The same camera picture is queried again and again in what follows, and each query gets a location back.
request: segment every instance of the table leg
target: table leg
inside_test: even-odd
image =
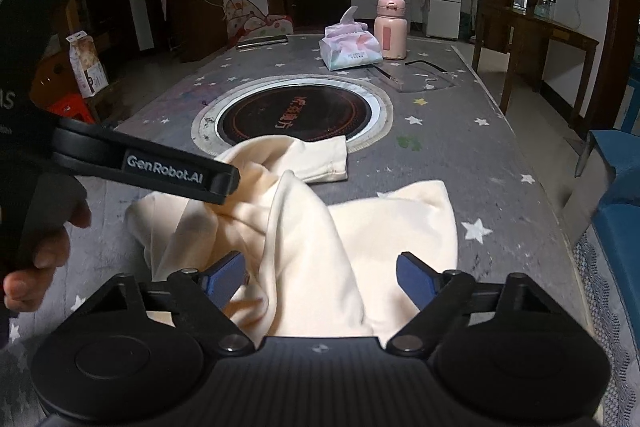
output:
[[[596,48],[593,46],[587,51],[584,57],[584,65],[582,67],[582,76],[580,78],[580,86],[578,86],[578,93],[575,97],[574,110],[571,111],[571,118],[569,119],[569,127],[575,129],[575,126],[582,110],[582,103],[584,102],[584,95],[587,93],[587,87],[589,86],[589,79],[591,78],[591,70],[593,69],[593,59],[596,54]]]
[[[476,26],[476,47],[474,48],[474,61],[471,63],[471,67],[478,73],[480,54],[484,45],[484,15],[479,13],[476,22],[478,23],[478,26]]]
[[[503,115],[507,115],[507,109],[509,108],[509,100],[511,98],[511,89],[513,89],[513,77],[516,74],[518,68],[518,61],[520,60],[520,53],[524,47],[524,29],[520,28],[518,24],[513,29],[513,42],[511,43],[511,56],[509,57],[509,68],[507,69],[507,75],[504,77],[504,87],[502,88],[502,99],[500,100],[500,110]]]

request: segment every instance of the wooden side table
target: wooden side table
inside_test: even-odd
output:
[[[520,54],[524,47],[527,34],[534,32],[539,35],[540,38],[564,42],[564,44],[568,44],[569,46],[586,52],[584,65],[582,67],[582,76],[580,78],[580,86],[578,86],[578,93],[575,97],[574,108],[569,121],[569,126],[571,128],[575,128],[577,119],[580,116],[582,104],[584,103],[584,96],[587,92],[587,87],[589,86],[591,70],[593,69],[593,59],[599,42],[555,21],[525,15],[511,7],[499,7],[491,4],[485,4],[478,10],[476,47],[474,49],[474,60],[472,63],[472,67],[476,73],[478,73],[478,64],[480,63],[480,55],[482,53],[485,32],[488,26],[487,22],[491,23],[493,21],[501,22],[513,28],[513,42],[511,43],[509,67],[504,79],[502,98],[500,99],[500,110],[503,114],[507,114],[511,91],[513,89],[513,77],[515,76],[516,68],[518,67],[518,61],[520,60]]]

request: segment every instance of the white star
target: white star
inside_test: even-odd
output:
[[[29,402],[27,400],[27,395],[23,390],[18,386],[18,403],[20,404],[20,413],[23,413],[25,409],[29,408]]]
[[[71,306],[71,311],[76,311],[80,306],[84,304],[84,301],[86,301],[86,299],[81,299],[79,295],[76,295],[76,302],[73,306]]]
[[[11,329],[9,330],[9,338],[11,339],[12,344],[20,338],[18,328],[20,328],[18,324],[12,324]]]
[[[23,373],[28,369],[27,366],[27,350],[24,349],[24,346],[21,343],[15,343],[9,346],[9,353],[11,353],[18,362],[18,368],[20,372]]]
[[[14,417],[11,415],[11,406],[6,402],[6,397],[4,397],[2,412],[4,413],[4,425],[9,425],[9,422],[14,421]]]
[[[471,241],[475,239],[481,245],[484,244],[483,237],[485,235],[489,235],[493,232],[493,230],[486,229],[482,225],[482,219],[478,219],[474,224],[471,223],[462,223],[462,226],[466,228],[465,239]]]

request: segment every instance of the black robotic device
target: black robotic device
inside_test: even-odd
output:
[[[65,1],[0,0],[0,276],[31,266],[34,245],[85,198],[75,174],[211,203],[239,182],[228,165],[33,106],[47,21]],[[529,277],[478,283],[410,253],[396,275],[420,312],[385,349],[274,337],[255,349],[220,311],[244,278],[239,253],[162,283],[113,277],[33,358],[43,425],[595,425],[606,355]],[[148,311],[170,312],[175,327]],[[495,315],[469,326],[481,312]]]

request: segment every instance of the thermos lid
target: thermos lid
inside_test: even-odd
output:
[[[404,17],[406,2],[404,0],[379,0],[378,15],[386,17]]]

